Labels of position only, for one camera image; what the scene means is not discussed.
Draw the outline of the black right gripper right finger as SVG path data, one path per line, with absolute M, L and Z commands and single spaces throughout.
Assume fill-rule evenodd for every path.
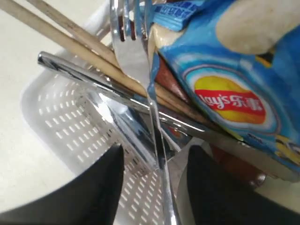
M 253 191 L 193 145 L 187 189 L 197 225 L 298 225 L 300 215 Z

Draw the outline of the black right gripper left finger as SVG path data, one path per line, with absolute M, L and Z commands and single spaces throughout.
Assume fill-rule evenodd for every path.
M 112 225 L 124 176 L 124 152 L 112 145 L 68 184 L 26 205 L 2 212 L 2 225 Z

